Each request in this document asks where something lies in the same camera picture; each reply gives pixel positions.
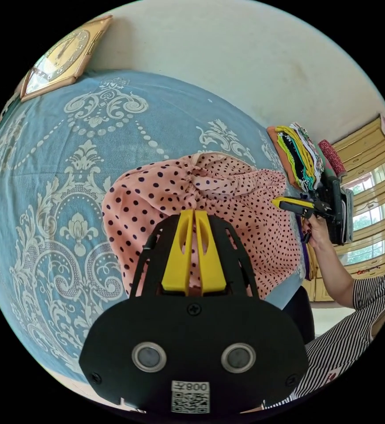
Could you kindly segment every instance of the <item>yellow plastic part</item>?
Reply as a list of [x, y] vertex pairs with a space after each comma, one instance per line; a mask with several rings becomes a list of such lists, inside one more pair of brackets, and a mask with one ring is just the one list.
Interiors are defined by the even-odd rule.
[[162, 286], [168, 292], [184, 292], [188, 296], [189, 270], [191, 268], [191, 249], [193, 242], [194, 211], [182, 211], [176, 229], [174, 242], [170, 249]]
[[291, 199], [290, 197], [277, 197], [272, 200], [272, 203], [277, 207], [282, 209], [279, 205], [281, 202], [287, 202], [291, 204], [296, 204], [298, 206], [303, 206], [304, 208], [312, 209], [314, 208], [314, 204], [312, 202], [301, 200], [301, 199]]
[[[215, 240], [213, 239], [209, 218], [205, 211], [196, 211], [195, 218], [201, 295], [221, 292], [226, 288], [226, 280], [223, 275]], [[206, 252], [204, 252], [203, 246], [207, 246]]]

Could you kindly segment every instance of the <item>bed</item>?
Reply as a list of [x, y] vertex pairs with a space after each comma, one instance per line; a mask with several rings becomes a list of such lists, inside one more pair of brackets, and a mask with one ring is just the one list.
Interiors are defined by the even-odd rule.
[[[199, 87], [135, 71], [89, 71], [0, 122], [0, 308], [46, 369], [86, 383], [79, 354], [94, 320], [124, 301], [101, 202], [123, 172], [220, 151], [283, 172], [265, 131]], [[287, 186], [286, 195], [297, 195]], [[297, 237], [295, 219], [291, 225]], [[284, 308], [304, 263], [267, 301]]]

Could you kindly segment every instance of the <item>gold clock frame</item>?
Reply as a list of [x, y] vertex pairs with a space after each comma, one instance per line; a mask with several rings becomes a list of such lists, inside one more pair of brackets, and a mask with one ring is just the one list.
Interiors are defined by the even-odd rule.
[[26, 100], [30, 100], [42, 94], [49, 93], [50, 91], [57, 90], [58, 88], [75, 83], [76, 80], [84, 73], [88, 62], [91, 60], [95, 47], [100, 41], [101, 36], [106, 32], [112, 20], [113, 15], [106, 15], [88, 21], [87, 23], [81, 25], [79, 28], [76, 28], [76, 30], [87, 30], [90, 33], [90, 39], [87, 43], [87, 46], [85, 47], [84, 52], [65, 72], [63, 72], [55, 80], [51, 81], [45, 87], [27, 94], [26, 90], [28, 83], [35, 71], [35, 68], [30, 69], [23, 79], [22, 88], [20, 91], [20, 101], [25, 102]]

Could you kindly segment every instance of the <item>hand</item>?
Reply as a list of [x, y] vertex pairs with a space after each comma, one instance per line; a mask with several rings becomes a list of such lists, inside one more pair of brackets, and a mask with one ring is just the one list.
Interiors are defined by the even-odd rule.
[[325, 219], [320, 216], [316, 217], [312, 215], [308, 220], [303, 222], [303, 231], [311, 232], [309, 243], [315, 250], [320, 250], [326, 246], [332, 246], [331, 240], [329, 239], [328, 226], [326, 225]]

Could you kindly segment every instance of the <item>red patterned cloth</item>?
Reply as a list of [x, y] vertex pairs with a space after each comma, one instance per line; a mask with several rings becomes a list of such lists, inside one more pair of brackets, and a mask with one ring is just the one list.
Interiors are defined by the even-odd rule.
[[328, 159], [329, 163], [332, 165], [332, 168], [337, 174], [337, 177], [345, 177], [347, 175], [346, 168], [344, 168], [344, 165], [341, 162], [341, 159], [338, 156], [338, 153], [335, 151], [334, 147], [332, 147], [332, 145], [330, 145], [327, 140], [320, 141], [318, 146], [322, 150], [325, 158]]

